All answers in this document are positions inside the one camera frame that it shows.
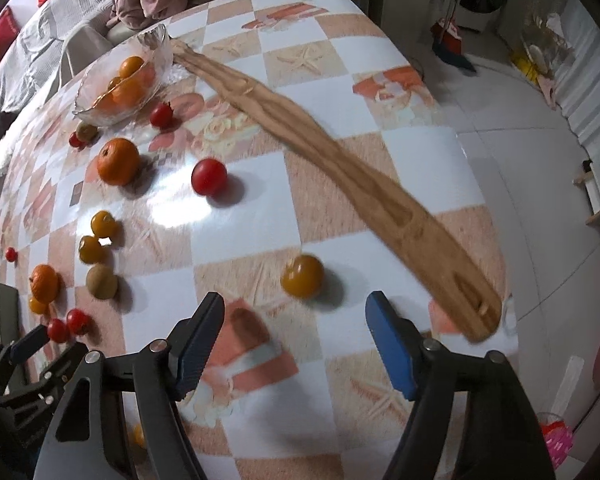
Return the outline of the grey sofa cover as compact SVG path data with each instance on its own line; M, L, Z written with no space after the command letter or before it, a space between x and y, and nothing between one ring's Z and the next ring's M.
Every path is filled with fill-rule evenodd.
M52 96L114 44L112 0L47 0L19 26L6 8L0 23L0 142L42 89Z

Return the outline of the red tomato near bowl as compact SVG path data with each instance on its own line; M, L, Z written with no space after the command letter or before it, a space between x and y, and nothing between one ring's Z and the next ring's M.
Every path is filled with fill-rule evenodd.
M169 103L161 102L152 110L149 120L155 128L170 128L173 122L173 108Z

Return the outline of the yellow cherry tomato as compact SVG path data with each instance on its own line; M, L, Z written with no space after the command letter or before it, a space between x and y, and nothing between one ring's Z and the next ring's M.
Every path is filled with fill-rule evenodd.
M288 262L280 277L280 286L290 296L311 299L316 296L324 282L324 266L314 255L301 254Z

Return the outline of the small red tomato far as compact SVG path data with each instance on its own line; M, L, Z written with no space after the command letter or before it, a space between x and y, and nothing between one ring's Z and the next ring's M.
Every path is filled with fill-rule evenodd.
M8 262L15 262L17 260L17 251L13 247L9 247L5 250L5 258Z

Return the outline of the brown longan fruit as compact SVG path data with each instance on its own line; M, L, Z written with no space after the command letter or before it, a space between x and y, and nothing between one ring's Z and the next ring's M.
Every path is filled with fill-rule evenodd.
M118 277L103 263L96 263L87 271L85 284L88 292L98 300L108 300L116 296Z

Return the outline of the mandarins in bowl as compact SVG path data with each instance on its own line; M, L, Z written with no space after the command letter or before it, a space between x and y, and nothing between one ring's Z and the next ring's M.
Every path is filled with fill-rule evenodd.
M108 114L130 110L145 99L155 80L154 64L138 55L130 56L120 64L117 76L94 101L94 107Z

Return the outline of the large orange mandarin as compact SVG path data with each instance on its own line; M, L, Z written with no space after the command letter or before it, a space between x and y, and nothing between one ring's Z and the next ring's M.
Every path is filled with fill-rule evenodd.
M111 139L99 151L96 169L102 182L113 186L128 185L140 170L140 152L128 139Z

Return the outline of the long wooden stick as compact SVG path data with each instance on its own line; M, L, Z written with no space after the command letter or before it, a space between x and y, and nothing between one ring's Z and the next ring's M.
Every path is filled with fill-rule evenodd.
M481 342L495 334L502 316L500 296L456 238L418 200L343 148L291 99L195 52L182 40L172 38L170 44L175 63L329 177L468 340Z

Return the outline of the red cherry tomato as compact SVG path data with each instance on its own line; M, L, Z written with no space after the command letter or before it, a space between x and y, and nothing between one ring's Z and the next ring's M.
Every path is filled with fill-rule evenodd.
M225 165L214 158L196 163L192 172L192 188L201 196L213 196L225 188L228 173Z

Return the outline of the clear glass bowl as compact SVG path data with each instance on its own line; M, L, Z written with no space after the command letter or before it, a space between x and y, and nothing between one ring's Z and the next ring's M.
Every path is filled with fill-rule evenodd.
M159 24L101 56L79 83L73 115L95 127L109 127L139 112L171 70L170 40L166 26Z

